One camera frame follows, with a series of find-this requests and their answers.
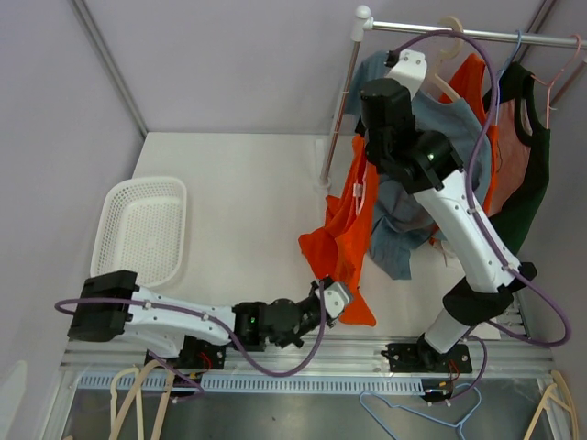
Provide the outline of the blue grey t shirt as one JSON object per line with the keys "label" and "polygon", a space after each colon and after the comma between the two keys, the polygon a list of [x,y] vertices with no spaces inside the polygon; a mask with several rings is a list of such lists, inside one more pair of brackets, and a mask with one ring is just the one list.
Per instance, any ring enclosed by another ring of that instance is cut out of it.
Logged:
{"label": "blue grey t shirt", "polygon": [[[360,116],[360,88],[388,73],[384,65],[386,60],[387,52],[379,50],[356,69],[344,111],[355,122]],[[470,163],[482,125],[464,99],[442,104],[429,94],[419,92],[412,101],[412,108],[417,128],[446,135],[463,162]],[[370,258],[378,267],[394,280],[411,279],[411,251],[431,237],[444,237],[433,231],[434,226],[432,217],[414,196],[407,194],[398,182],[385,175],[380,177],[369,249]]]}

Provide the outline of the pink wire hanger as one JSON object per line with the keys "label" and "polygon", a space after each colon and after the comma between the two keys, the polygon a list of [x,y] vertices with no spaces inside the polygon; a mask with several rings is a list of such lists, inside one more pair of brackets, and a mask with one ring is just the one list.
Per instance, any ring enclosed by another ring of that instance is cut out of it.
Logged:
{"label": "pink wire hanger", "polygon": [[359,215],[365,201],[367,169],[361,171],[352,185],[352,201],[355,215]]}

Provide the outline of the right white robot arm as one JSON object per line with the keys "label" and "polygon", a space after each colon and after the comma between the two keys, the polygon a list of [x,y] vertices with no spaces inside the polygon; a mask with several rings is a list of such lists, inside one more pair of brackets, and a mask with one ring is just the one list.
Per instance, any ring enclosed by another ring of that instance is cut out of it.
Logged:
{"label": "right white robot arm", "polygon": [[416,343],[420,365],[439,370],[449,362],[450,350],[476,325],[504,312],[537,270],[513,255],[497,235],[449,138],[417,129],[405,86],[391,78],[367,82],[360,90],[360,114],[367,160],[430,214],[465,273]]}

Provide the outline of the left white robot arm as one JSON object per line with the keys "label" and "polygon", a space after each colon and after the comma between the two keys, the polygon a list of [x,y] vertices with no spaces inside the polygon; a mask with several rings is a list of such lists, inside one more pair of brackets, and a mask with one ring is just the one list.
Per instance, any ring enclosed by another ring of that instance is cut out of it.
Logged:
{"label": "left white robot arm", "polygon": [[201,305],[141,287],[137,273],[123,269],[84,282],[70,312],[68,337],[89,343],[127,340],[186,368],[197,357],[193,340],[248,352],[261,352],[268,344],[301,347],[306,334],[333,325],[350,302],[347,286],[326,277],[313,281],[299,302]]}

